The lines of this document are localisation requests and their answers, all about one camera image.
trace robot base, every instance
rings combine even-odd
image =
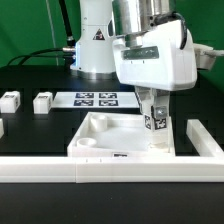
[[[82,72],[79,70],[71,69],[72,75],[78,76],[83,79],[89,80],[111,80],[117,77],[116,72],[111,73],[94,73],[94,72]]]

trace label sticker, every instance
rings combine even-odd
[[[38,99],[47,99],[48,96],[38,96]]]
[[[100,29],[98,29],[96,35],[93,37],[93,40],[105,40],[103,33]]]
[[[93,100],[75,100],[74,106],[93,106]]]
[[[94,98],[94,93],[76,93],[76,98]]]
[[[161,130],[167,128],[166,118],[164,119],[154,119],[155,130]]]
[[[114,153],[113,157],[128,157],[128,154],[126,154],[126,153]]]
[[[118,106],[118,100],[100,100],[99,101],[99,106],[103,106],[103,107]]]
[[[13,97],[15,97],[15,95],[5,95],[4,98],[13,98]]]
[[[149,116],[145,115],[145,127],[151,130],[151,119]]]
[[[107,98],[107,99],[116,99],[117,98],[117,93],[100,93],[99,97],[100,98]]]

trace warning label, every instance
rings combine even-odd
[[[105,40],[103,33],[100,29],[98,29],[96,35],[93,37],[93,40]]]

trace cable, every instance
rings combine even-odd
[[[49,3],[48,0],[46,0],[46,6],[47,6],[47,12],[48,12],[48,17],[49,17],[50,27],[51,27],[51,35],[52,35],[53,45],[54,45],[54,48],[56,48],[54,24],[53,24],[53,20],[52,20],[52,16],[51,16],[50,3]],[[57,66],[58,66],[59,65],[58,58],[56,58],[56,63],[57,63]]]
[[[55,58],[57,58],[57,59],[58,58],[63,58],[63,59],[65,59],[65,58],[72,58],[71,55],[20,55],[20,56],[12,58],[8,62],[7,66],[10,66],[13,61],[15,61],[15,60],[17,60],[19,58],[25,58],[25,57],[28,57],[29,59],[30,58],[54,58],[54,59]]]
[[[68,44],[68,46],[73,47],[73,46],[75,46],[76,41],[72,35],[72,29],[71,29],[71,25],[69,22],[69,17],[68,17],[65,0],[59,0],[59,4],[61,7],[62,18],[64,21],[65,31],[66,31],[66,35],[67,35],[67,44]]]
[[[183,39],[182,39],[182,42],[181,42],[181,45],[180,45],[180,49],[183,50],[185,45],[186,45],[186,43],[187,43],[187,26],[186,26],[186,22],[185,22],[184,17],[180,13],[174,12],[173,15],[177,19],[179,19],[181,21],[181,26],[182,26],[182,30],[183,30]]]
[[[154,23],[155,25],[161,25],[169,21],[173,21],[175,19],[179,19],[181,21],[183,38],[181,41],[180,49],[183,50],[187,43],[187,26],[184,17],[180,13],[169,12],[166,14],[159,15],[155,18]]]
[[[44,53],[50,53],[50,52],[58,52],[58,51],[63,51],[63,48],[50,48],[50,49],[45,49],[45,50],[40,50],[40,51],[35,51],[29,55],[26,55],[23,60],[19,62],[19,65],[23,65],[24,62],[26,62],[30,57],[38,54],[44,54]]]

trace black cable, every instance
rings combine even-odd
[[[186,22],[185,22],[184,17],[180,13],[174,12],[173,15],[177,19],[179,19],[181,21],[181,26],[182,26],[182,30],[183,30],[183,39],[182,39],[182,42],[181,42],[181,45],[180,45],[180,49],[183,50],[185,45],[186,45],[186,43],[187,43],[187,26],[186,26]]]
[[[19,58],[26,58],[26,57],[29,57],[30,58],[72,58],[71,55],[20,55],[20,56],[17,56],[17,57],[14,57],[12,58],[8,63],[7,63],[7,66],[10,66],[10,64],[19,59]]]
[[[166,14],[163,14],[163,15],[158,15],[155,18],[154,23],[155,23],[155,25],[158,26],[158,25],[161,25],[161,24],[164,24],[164,23],[167,23],[169,21],[176,20],[176,19],[179,19],[181,21],[183,38],[182,38],[182,41],[181,41],[180,49],[183,50],[184,47],[186,46],[186,43],[187,43],[187,26],[186,26],[186,22],[185,22],[184,17],[180,13],[169,12],[169,13],[166,13]]]
[[[58,52],[58,51],[63,51],[63,49],[62,48],[50,48],[50,49],[35,51],[35,52],[33,52],[33,53],[29,54],[29,55],[26,55],[24,57],[24,59],[20,61],[19,65],[23,65],[24,62],[26,62],[33,55],[45,54],[45,53],[50,53],[50,52]]]
[[[66,35],[67,35],[67,44],[69,47],[74,47],[76,41],[72,35],[72,29],[71,29],[70,22],[69,22],[69,17],[68,17],[68,12],[67,12],[65,1],[59,0],[59,4],[61,7],[61,13],[62,13],[65,31],[66,31]]]

